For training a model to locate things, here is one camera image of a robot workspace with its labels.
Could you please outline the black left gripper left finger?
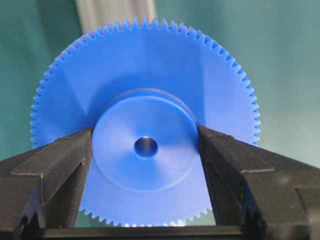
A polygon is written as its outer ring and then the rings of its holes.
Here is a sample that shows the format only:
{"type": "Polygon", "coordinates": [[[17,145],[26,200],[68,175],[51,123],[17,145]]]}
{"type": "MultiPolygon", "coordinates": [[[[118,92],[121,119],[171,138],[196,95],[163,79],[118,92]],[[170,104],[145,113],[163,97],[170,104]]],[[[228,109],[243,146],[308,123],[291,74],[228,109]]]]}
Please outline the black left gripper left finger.
{"type": "Polygon", "coordinates": [[[0,162],[0,238],[76,225],[92,160],[88,127],[0,162]]]}

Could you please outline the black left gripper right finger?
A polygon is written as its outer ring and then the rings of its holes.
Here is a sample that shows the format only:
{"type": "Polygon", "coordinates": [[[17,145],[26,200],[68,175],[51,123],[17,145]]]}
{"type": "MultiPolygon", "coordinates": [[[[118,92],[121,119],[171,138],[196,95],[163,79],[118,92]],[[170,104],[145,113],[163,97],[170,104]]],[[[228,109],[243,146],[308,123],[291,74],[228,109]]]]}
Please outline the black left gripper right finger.
{"type": "Polygon", "coordinates": [[[200,125],[198,147],[217,225],[261,240],[320,237],[320,170],[200,125]]]}

